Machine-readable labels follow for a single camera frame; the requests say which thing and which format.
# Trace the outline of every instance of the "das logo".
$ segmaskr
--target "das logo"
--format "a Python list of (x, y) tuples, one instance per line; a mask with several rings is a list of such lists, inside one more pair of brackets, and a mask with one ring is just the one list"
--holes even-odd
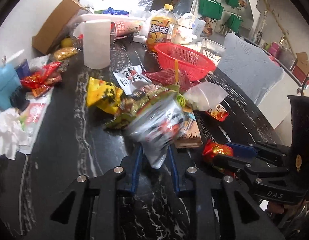
[(276, 192), (269, 191), (267, 196), (268, 197), (273, 197), (273, 198), (281, 199), (284, 196), (284, 194), (278, 194)]

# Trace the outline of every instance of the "red plastic basket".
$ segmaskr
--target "red plastic basket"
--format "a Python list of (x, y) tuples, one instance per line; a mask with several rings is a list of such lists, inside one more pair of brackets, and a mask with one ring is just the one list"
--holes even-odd
[(204, 78), (216, 65), (203, 54), (174, 43), (159, 43), (154, 49), (158, 52), (158, 61), (162, 69), (175, 69), (178, 60), (179, 69), (183, 69), (190, 81)]

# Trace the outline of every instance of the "gold candy wrapper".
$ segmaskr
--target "gold candy wrapper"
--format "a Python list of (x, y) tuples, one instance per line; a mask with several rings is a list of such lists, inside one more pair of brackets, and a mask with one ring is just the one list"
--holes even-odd
[(95, 105), (106, 113), (115, 114), (118, 110), (122, 93), (123, 90), (116, 87), (112, 82), (90, 77), (87, 107)]

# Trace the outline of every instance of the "pink container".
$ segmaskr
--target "pink container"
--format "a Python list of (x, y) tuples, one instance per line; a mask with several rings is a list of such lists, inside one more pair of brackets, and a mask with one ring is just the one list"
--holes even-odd
[(268, 52), (275, 58), (278, 58), (281, 52), (281, 46), (278, 43), (273, 42), (270, 48), (268, 49)]

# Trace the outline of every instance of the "bottle cap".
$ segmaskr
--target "bottle cap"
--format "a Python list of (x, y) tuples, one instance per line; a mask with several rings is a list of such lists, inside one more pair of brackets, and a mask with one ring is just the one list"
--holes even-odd
[(173, 10), (173, 5), (171, 5), (171, 4), (165, 4), (165, 9), (166, 9), (166, 10), (169, 10), (169, 11), (172, 11), (172, 10)]

